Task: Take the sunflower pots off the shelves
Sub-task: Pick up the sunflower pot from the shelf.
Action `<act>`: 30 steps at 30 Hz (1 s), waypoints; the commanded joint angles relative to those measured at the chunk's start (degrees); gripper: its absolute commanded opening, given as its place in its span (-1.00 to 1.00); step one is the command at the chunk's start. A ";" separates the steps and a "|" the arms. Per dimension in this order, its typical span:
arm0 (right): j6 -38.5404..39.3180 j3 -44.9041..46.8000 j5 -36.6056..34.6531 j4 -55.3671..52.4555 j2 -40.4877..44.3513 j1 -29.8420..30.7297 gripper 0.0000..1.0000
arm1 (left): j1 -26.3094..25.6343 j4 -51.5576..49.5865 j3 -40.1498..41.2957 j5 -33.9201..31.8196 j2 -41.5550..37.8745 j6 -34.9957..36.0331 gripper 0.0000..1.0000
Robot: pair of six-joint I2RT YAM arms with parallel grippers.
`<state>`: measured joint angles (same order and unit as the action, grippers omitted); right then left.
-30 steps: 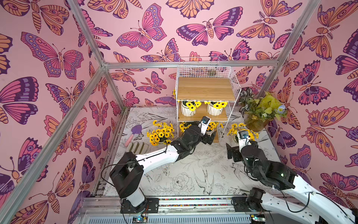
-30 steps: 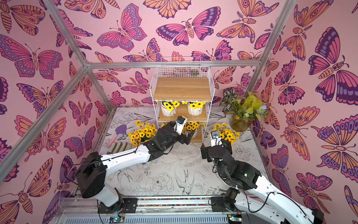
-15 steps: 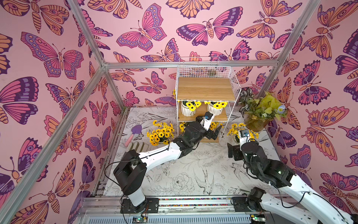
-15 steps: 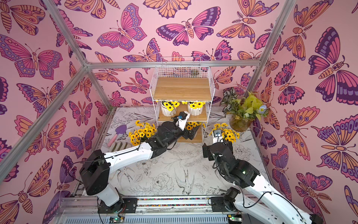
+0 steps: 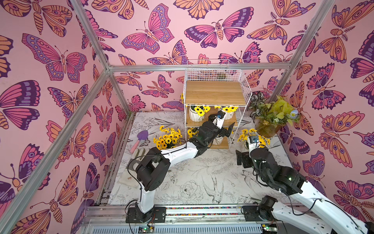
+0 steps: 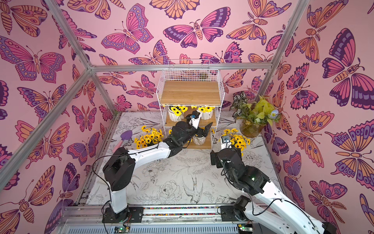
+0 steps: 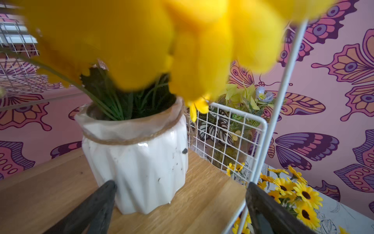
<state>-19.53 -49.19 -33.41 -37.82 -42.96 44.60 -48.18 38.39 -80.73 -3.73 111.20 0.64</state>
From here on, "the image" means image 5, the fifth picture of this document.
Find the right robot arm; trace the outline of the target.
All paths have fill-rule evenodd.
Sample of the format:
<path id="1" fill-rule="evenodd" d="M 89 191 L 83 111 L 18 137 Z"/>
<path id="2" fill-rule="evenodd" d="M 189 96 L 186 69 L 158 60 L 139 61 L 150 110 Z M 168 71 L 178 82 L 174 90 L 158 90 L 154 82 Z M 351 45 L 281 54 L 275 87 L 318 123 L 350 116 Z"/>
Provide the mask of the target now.
<path id="1" fill-rule="evenodd" d="M 278 165 L 267 148 L 254 148 L 247 152 L 236 151 L 237 164 L 253 169 L 261 185 L 297 200 L 307 209 L 295 210 L 293 204 L 285 205 L 276 198 L 264 196 L 259 204 L 241 209 L 245 219 L 283 221 L 309 234 L 372 234 L 374 224 L 363 222 L 338 207 L 318 191 L 294 168 Z"/>

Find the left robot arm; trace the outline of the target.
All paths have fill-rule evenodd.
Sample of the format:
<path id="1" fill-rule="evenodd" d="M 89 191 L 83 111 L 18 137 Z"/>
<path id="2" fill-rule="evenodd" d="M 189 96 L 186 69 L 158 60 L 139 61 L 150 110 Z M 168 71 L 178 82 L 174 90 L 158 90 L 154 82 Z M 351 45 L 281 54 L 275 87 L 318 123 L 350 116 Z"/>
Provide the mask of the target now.
<path id="1" fill-rule="evenodd" d="M 186 143 L 173 149 L 154 147 L 138 163 L 134 179 L 140 185 L 140 199 L 135 207 L 135 218 L 141 223 L 153 219 L 155 190 L 163 183 L 169 168 L 180 162 L 202 155 L 217 137 L 230 137 L 235 124 L 227 129 L 218 120 L 206 121 Z"/>

